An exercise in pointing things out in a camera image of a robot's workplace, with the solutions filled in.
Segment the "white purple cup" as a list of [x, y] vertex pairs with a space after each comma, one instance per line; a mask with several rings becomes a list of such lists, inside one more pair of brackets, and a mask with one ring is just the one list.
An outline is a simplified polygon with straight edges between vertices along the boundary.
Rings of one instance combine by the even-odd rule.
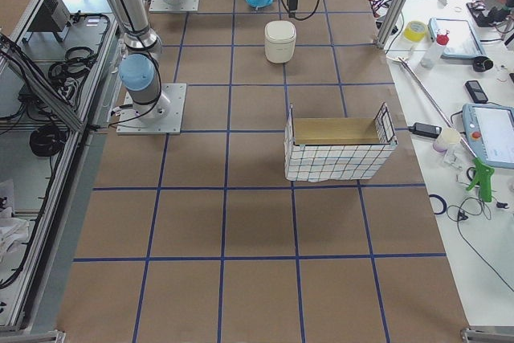
[[456, 129], [446, 127], [441, 129], [441, 132], [434, 140], [432, 147], [436, 152], [445, 153], [450, 148], [458, 145], [460, 141], [460, 132]]

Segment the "white bottle red cap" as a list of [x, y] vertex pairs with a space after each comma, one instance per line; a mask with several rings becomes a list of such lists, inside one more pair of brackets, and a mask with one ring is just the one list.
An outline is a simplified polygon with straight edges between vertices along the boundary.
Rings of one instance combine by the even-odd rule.
[[440, 60], [447, 44], [449, 43], [449, 31], [439, 30], [432, 45], [422, 57], [420, 64], [425, 69], [432, 69]]

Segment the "blue tape roll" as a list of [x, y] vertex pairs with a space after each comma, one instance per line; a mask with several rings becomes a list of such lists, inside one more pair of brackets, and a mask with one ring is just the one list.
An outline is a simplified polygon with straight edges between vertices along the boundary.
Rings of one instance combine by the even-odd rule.
[[447, 201], [438, 194], [429, 194], [430, 204], [434, 215], [441, 215], [447, 212]]

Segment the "grid-patterned cardboard box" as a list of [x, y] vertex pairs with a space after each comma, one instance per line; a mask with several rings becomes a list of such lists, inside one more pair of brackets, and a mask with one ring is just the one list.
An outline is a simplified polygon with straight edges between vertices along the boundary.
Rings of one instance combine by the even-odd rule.
[[398, 146], [387, 103], [373, 118], [300, 118], [290, 107], [284, 133], [291, 182], [370, 179]]

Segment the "black power adapter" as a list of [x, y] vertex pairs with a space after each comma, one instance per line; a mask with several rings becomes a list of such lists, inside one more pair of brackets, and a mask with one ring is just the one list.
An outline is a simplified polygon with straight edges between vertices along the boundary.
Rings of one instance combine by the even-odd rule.
[[437, 125], [429, 125], [421, 122], [415, 122], [408, 127], [408, 130], [420, 137], [437, 138], [442, 132], [442, 128]]

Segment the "white trash can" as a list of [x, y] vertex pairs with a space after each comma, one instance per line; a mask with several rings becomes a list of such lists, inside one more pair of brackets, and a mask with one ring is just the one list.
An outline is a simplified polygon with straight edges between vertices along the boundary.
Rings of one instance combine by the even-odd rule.
[[286, 20], [268, 22], [264, 27], [264, 50], [271, 63], [286, 63], [292, 59], [296, 46], [296, 27]]

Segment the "yellow tape roll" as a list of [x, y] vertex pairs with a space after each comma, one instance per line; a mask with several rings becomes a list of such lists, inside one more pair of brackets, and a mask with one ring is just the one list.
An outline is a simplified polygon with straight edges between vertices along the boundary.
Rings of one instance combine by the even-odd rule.
[[413, 20], [407, 23], [403, 36], [411, 42], [418, 43], [425, 38], [427, 32], [428, 27], [424, 22]]

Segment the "grey control box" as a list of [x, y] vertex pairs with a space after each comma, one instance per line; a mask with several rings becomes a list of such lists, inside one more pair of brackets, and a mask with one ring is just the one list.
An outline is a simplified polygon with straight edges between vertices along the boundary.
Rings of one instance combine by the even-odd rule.
[[69, 31], [71, 14], [63, 0], [43, 0], [31, 22], [24, 39], [30, 40], [34, 33], [52, 33], [62, 43]]

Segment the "black phone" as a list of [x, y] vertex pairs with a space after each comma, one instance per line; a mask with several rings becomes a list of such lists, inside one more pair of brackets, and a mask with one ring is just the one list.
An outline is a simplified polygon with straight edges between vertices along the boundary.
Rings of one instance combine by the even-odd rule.
[[477, 80], [468, 80], [465, 88], [475, 104], [486, 104], [488, 102], [487, 95]]

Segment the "teach pendant tablet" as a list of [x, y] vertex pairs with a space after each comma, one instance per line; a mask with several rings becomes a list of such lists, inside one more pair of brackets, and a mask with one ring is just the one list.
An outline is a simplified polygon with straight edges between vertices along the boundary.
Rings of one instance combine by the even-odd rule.
[[466, 19], [430, 18], [430, 37], [438, 33], [449, 33], [449, 43], [442, 53], [444, 59], [474, 59], [485, 56], [485, 50], [471, 23]]

